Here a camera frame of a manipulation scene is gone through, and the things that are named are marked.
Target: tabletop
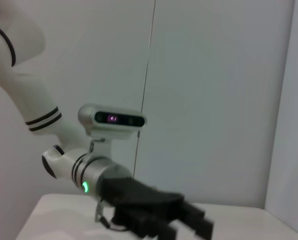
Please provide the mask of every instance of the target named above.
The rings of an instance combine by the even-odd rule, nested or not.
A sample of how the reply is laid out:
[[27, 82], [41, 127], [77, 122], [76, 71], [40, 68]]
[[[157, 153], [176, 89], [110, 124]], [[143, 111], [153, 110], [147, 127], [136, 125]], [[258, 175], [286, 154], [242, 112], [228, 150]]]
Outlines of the tabletop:
[[[195, 204], [215, 222], [213, 240], [298, 240], [298, 233], [265, 210], [211, 204]], [[130, 232], [113, 232], [94, 222], [96, 202], [89, 196], [49, 194], [43, 196], [17, 240], [138, 240]], [[109, 219], [113, 208], [106, 208]], [[177, 240], [198, 240], [175, 221]]]

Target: black stripe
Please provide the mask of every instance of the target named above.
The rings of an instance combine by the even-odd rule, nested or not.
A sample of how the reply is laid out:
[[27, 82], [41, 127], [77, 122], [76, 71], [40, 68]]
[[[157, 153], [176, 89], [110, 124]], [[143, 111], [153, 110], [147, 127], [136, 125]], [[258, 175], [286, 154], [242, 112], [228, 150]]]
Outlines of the black stripe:
[[46, 128], [47, 126], [55, 123], [57, 120], [59, 120], [60, 118], [62, 117], [62, 114], [60, 113], [56, 118], [52, 119], [51, 121], [45, 123], [45, 124], [42, 124], [41, 126], [37, 126], [37, 127], [33, 127], [33, 128], [29, 128], [29, 130], [31, 132], [35, 132], [37, 130], [41, 130], [43, 128]]
[[80, 177], [80, 184], [81, 184], [81, 187], [82, 187], [83, 174], [84, 174], [85, 170], [87, 169], [87, 167], [88, 167], [91, 163], [93, 163], [93, 162], [95, 162], [95, 161], [97, 161], [97, 160], [100, 160], [100, 159], [108, 159], [108, 158], [105, 157], [105, 156], [99, 156], [99, 157], [96, 157], [96, 158], [94, 158], [94, 159], [88, 161], [88, 163], [84, 166], [84, 168], [83, 168], [83, 170], [82, 170], [82, 172], [81, 172], [81, 177]]
[[56, 107], [54, 110], [52, 110], [51, 112], [49, 112], [48, 114], [45, 114], [44, 116], [42, 117], [39, 117], [33, 121], [27, 121], [25, 122], [26, 125], [32, 125], [32, 124], [37, 124], [38, 122], [40, 121], [43, 121], [45, 119], [48, 119], [50, 116], [52, 116], [53, 114], [55, 114], [57, 111], [59, 110], [58, 107]]
[[45, 159], [44, 156], [42, 156], [42, 163], [43, 163], [45, 170], [48, 172], [48, 174], [50, 174], [52, 177], [54, 177], [56, 179], [57, 177], [55, 176], [52, 168], [50, 167], [50, 165], [48, 164], [48, 161]]
[[16, 61], [17, 61], [17, 56], [15, 54], [15, 50], [14, 47], [10, 41], [10, 39], [8, 38], [8, 36], [2, 31], [2, 29], [0, 29], [0, 35], [4, 38], [5, 42], [7, 43], [10, 51], [11, 51], [11, 57], [12, 57], [12, 66], [15, 65]]
[[54, 145], [53, 146], [61, 155], [64, 155], [64, 151], [62, 150], [62, 148], [59, 145]]
[[79, 167], [80, 167], [80, 165], [81, 165], [82, 162], [83, 162], [83, 158], [78, 162], [78, 164], [77, 164], [77, 166], [75, 168], [75, 171], [74, 171], [73, 182], [75, 183], [75, 185], [77, 187], [79, 187], [78, 186], [78, 183], [77, 183], [77, 173], [78, 173], [78, 169], [79, 169]]
[[75, 180], [73, 179], [74, 167], [75, 167], [75, 165], [78, 163], [78, 161], [79, 161], [81, 158], [83, 158], [85, 155], [86, 155], [86, 153], [83, 154], [82, 156], [80, 156], [80, 157], [75, 161], [75, 163], [73, 164], [71, 175], [72, 175], [72, 181], [73, 181], [75, 184], [76, 184], [76, 182], [75, 182]]

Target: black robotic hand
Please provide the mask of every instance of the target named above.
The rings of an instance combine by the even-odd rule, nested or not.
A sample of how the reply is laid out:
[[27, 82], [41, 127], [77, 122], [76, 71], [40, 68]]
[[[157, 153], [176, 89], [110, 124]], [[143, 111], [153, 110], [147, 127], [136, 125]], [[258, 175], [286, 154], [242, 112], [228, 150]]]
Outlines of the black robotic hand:
[[[213, 223], [181, 194], [154, 190], [131, 177], [103, 179], [101, 192], [103, 200], [115, 207], [112, 223], [140, 238], [176, 240], [176, 230], [169, 225], [174, 220], [180, 220], [203, 239], [212, 238]], [[100, 222], [110, 228], [105, 218]]]

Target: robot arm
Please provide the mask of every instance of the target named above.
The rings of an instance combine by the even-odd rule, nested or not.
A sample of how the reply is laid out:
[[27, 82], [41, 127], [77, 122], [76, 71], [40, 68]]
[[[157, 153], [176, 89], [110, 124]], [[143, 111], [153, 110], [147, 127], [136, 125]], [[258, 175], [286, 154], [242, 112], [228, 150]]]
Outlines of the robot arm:
[[126, 139], [146, 123], [140, 112], [95, 104], [79, 111], [86, 134], [65, 121], [42, 81], [16, 73], [13, 66], [43, 51], [42, 30], [9, 0], [0, 0], [0, 87], [10, 96], [28, 129], [36, 135], [56, 135], [60, 145], [43, 153], [42, 162], [54, 178], [66, 178], [95, 198], [96, 221], [114, 230], [103, 216], [103, 205], [116, 208], [112, 223], [137, 236], [175, 240], [169, 226], [179, 219], [196, 234], [211, 239], [213, 224], [177, 193], [154, 190], [134, 180], [132, 173], [111, 159], [111, 141]]

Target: cable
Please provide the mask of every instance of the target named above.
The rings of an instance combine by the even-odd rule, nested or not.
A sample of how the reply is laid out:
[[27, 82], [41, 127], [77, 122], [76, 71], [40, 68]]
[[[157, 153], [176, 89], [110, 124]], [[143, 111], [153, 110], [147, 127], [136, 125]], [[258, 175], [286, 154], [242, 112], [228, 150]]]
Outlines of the cable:
[[129, 231], [127, 228], [125, 228], [125, 229], [112, 228], [111, 224], [107, 221], [107, 219], [103, 215], [100, 217], [99, 220], [100, 220], [100, 223], [102, 223], [102, 225], [108, 230], [115, 231], [115, 232], [128, 232]]

